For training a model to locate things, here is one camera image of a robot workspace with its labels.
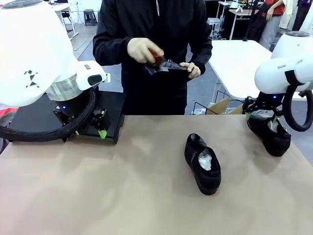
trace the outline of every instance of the black stool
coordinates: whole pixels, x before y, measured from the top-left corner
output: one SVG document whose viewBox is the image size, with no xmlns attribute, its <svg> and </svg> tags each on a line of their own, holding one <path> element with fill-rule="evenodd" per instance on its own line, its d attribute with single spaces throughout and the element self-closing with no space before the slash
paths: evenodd
<svg viewBox="0 0 313 235">
<path fill-rule="evenodd" d="M 91 24 L 92 26 L 96 26 L 97 19 L 96 19 L 96 15 L 94 14 L 93 10 L 85 10 L 84 11 L 84 18 L 85 18 L 85 25 L 87 26 L 87 24 Z"/>
</svg>

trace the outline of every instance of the black pants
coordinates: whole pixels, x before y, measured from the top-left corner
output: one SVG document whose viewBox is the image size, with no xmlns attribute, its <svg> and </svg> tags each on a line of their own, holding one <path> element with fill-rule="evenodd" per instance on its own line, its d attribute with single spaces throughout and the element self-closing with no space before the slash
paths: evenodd
<svg viewBox="0 0 313 235">
<path fill-rule="evenodd" d="M 126 94 L 125 115 L 184 115 L 187 106 L 187 85 L 164 90 L 147 90 Z"/>
</svg>

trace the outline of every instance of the red cloth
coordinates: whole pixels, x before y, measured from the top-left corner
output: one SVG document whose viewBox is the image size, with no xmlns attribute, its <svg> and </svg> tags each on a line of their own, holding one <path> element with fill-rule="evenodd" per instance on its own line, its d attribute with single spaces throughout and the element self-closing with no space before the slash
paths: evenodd
<svg viewBox="0 0 313 235">
<path fill-rule="evenodd" d="M 270 6 L 273 6 L 275 3 L 277 3 L 279 0 L 266 0 L 265 3 L 270 5 Z M 285 5 L 284 4 L 281 4 L 280 6 L 276 7 L 274 9 L 274 13 L 273 15 L 274 16 L 282 16 L 284 14 L 284 11 L 285 11 Z"/>
<path fill-rule="evenodd" d="M 14 112 L 16 112 L 17 110 L 18 110 L 18 109 L 15 109 L 15 108 L 0 110 L 0 118 L 3 117 L 3 116 L 6 115 L 6 114 L 14 113 Z"/>
</svg>

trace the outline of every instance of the black leather shoe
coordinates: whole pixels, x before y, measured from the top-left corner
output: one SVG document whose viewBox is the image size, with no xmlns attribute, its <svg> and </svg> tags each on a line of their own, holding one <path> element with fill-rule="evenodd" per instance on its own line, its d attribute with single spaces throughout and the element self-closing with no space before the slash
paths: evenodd
<svg viewBox="0 0 313 235">
<path fill-rule="evenodd" d="M 278 120 L 277 133 L 272 131 L 268 126 L 270 120 L 270 117 L 251 114 L 247 123 L 250 130 L 263 140 L 267 152 L 275 157 L 281 157 L 290 147 L 291 135 Z"/>
<path fill-rule="evenodd" d="M 205 170 L 199 163 L 199 156 L 209 154 L 212 157 L 211 170 Z M 185 147 L 185 159 L 192 169 L 200 191 L 205 195 L 216 193 L 221 184 L 221 167 L 214 151 L 197 134 L 191 134 Z"/>
<path fill-rule="evenodd" d="M 187 68 L 179 66 L 171 60 L 163 62 L 160 66 L 145 66 L 145 72 L 152 78 L 163 78 L 164 75 L 169 76 L 173 80 L 178 80 L 179 83 L 187 83 L 191 81 L 188 77 L 190 72 Z"/>
</svg>

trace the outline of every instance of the white drawstring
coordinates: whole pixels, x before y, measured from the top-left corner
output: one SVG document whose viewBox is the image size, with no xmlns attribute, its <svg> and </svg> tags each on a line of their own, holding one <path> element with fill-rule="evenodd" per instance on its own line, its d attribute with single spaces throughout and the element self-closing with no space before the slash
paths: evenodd
<svg viewBox="0 0 313 235">
<path fill-rule="evenodd" d="M 157 15 L 160 16 L 160 8 L 158 6 L 158 1 L 156 0 L 156 10 L 157 10 Z"/>
</svg>

